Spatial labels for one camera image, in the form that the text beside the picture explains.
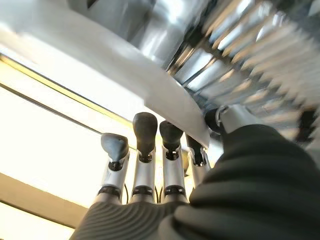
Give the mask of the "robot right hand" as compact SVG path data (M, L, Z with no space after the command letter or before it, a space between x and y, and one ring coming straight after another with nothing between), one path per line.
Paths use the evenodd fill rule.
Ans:
M94 203L73 240L317 240L320 170L242 105L208 112L223 155L189 203Z

